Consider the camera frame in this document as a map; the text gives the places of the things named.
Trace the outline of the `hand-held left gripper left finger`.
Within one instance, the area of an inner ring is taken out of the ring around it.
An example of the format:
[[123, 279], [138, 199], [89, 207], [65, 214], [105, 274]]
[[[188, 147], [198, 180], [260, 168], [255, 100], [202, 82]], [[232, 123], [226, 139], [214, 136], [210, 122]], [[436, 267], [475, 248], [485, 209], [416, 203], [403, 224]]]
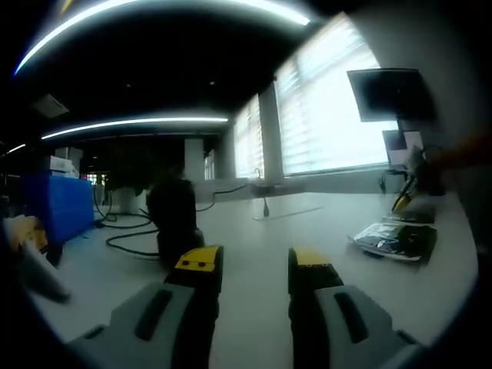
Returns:
[[223, 275], [222, 246], [181, 256], [99, 325], [68, 343], [88, 368], [207, 368]]

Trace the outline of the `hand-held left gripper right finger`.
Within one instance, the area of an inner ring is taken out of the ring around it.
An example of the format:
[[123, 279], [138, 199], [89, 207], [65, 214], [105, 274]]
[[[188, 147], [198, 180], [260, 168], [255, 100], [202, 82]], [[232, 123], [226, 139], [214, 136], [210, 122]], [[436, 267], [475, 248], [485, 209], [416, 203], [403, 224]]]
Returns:
[[397, 331], [391, 316], [344, 284], [323, 254], [288, 252], [288, 316], [296, 368], [411, 368], [421, 344]]

